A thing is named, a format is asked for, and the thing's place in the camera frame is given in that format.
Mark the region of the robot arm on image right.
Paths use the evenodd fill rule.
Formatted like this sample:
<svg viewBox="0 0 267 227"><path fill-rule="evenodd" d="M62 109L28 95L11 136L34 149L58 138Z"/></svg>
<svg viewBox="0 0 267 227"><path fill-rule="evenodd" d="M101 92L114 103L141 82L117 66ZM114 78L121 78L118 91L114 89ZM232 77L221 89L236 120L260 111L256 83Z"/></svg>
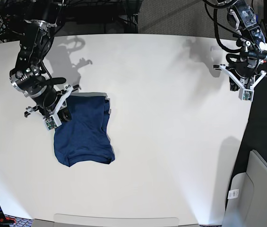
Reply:
<svg viewBox="0 0 267 227"><path fill-rule="evenodd" d="M218 45L227 52L228 65L215 65L214 69L224 71L229 76L230 90L251 90L266 73L260 71L260 65L267 61L267 40L256 21L251 6L244 0L218 0L216 4L203 1L207 15L214 23L215 39ZM218 10L227 10L227 21L234 29L230 30L217 21ZM230 49L222 44L219 30L221 27L237 38L237 49Z"/></svg>

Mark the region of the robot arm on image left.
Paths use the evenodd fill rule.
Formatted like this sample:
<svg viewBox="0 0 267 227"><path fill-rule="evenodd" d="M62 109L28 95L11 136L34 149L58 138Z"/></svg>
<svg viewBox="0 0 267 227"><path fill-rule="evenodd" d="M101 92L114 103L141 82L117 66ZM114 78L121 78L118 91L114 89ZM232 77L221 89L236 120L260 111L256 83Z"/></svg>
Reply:
<svg viewBox="0 0 267 227"><path fill-rule="evenodd" d="M56 90L55 85L65 85L67 80L53 78L43 62L58 32L57 25L64 6L62 0L30 1L24 15L20 51L15 67L9 73L12 86L35 102L35 106L26 108L24 116L40 113L49 129L71 121L67 98L79 88L78 85L68 85Z"/></svg>

